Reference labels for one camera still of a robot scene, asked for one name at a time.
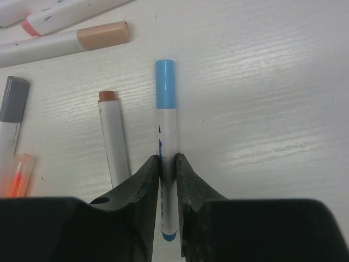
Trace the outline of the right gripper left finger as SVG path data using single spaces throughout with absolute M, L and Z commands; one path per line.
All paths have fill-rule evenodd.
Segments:
M 116 188 L 73 197 L 1 200 L 1 261 L 151 261 L 160 160 Z

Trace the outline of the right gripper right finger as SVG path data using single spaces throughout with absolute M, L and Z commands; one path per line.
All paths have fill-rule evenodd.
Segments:
M 176 156 L 181 255 L 186 261 L 343 261 L 344 237 L 313 199 L 230 200 Z

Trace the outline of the light blue cap marker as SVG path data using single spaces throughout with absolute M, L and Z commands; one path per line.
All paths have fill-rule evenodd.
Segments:
M 175 62 L 161 59 L 155 63 L 155 92 L 158 125 L 157 154 L 163 173 L 160 176 L 160 231 L 165 241 L 173 241 L 179 230 L 176 186 L 178 152 Z

